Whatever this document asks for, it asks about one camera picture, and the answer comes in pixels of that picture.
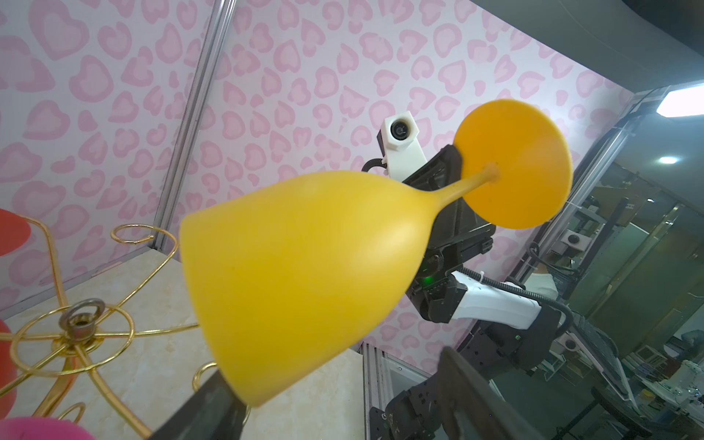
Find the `pink object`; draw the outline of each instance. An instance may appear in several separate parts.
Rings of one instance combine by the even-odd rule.
[[[85,429],[69,420],[47,417],[18,417],[0,420],[3,440],[95,440]]]

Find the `ceiling light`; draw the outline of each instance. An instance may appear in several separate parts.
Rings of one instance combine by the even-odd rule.
[[[663,156],[659,159],[660,163],[666,163],[668,165],[672,165],[673,163],[677,163],[679,161],[678,158],[674,158],[672,156]]]
[[[658,114],[666,118],[704,114],[704,84],[671,91],[658,106]]]

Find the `pink heart wallpaper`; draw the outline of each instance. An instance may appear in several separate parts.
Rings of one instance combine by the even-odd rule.
[[[0,208],[51,227],[64,279],[133,250],[110,239],[113,227],[153,222],[210,10],[203,0],[0,4]],[[0,310],[51,283],[33,228],[0,258]]]
[[[469,0],[241,0],[216,78],[176,232],[185,214],[280,180],[360,170],[380,157],[383,119],[406,110],[430,158],[481,103],[520,99],[554,119],[577,163],[631,97]],[[498,228],[468,265],[502,279],[531,235]],[[424,322],[404,297],[366,340],[433,372],[469,324]]]

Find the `camera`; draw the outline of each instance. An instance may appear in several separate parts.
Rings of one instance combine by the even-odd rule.
[[[382,123],[377,141],[391,179],[402,182],[427,163],[416,140],[419,132],[410,111],[386,118]]]
[[[403,141],[408,137],[408,132],[410,129],[408,128],[408,124],[406,124],[402,120],[397,120],[393,124],[391,124],[391,136],[394,137],[394,139],[397,139],[399,141]]]

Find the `black cable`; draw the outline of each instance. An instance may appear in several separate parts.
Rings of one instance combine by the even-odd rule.
[[[482,274],[477,273],[471,269],[459,268],[458,271],[467,275],[469,278],[480,281],[482,284],[486,284],[487,286],[494,287],[495,289],[507,291],[510,294],[514,294],[514,295],[522,296],[524,298],[532,299],[533,301],[536,301],[540,305],[544,304],[545,306],[550,306],[550,307],[562,312],[562,314],[565,316],[565,321],[562,323],[561,326],[559,326],[557,332],[555,333],[555,338],[562,336],[567,331],[567,329],[570,328],[570,325],[572,325],[572,323],[574,322],[574,316],[573,316],[570,308],[567,307],[565,304],[562,304],[562,303],[555,301],[552,298],[548,298],[547,296],[543,296],[543,295],[540,295],[540,294],[537,294],[535,292],[531,292],[528,290],[519,289],[514,286],[509,286],[508,284],[498,282],[495,279],[484,277],[484,276],[482,276]]]
[[[370,159],[362,166],[362,172],[367,172],[374,167],[386,168],[386,163],[382,163],[383,159]]]
[[[548,263],[544,259],[540,258],[539,254],[540,254],[540,247],[538,246],[538,244],[535,241],[533,241],[531,244],[528,245],[528,255],[531,258],[534,258],[534,259],[538,260],[540,263],[543,263],[544,265],[548,266],[549,268],[553,268],[555,270],[564,270],[567,272],[579,272],[579,269],[568,268],[566,266],[557,266],[552,263]]]

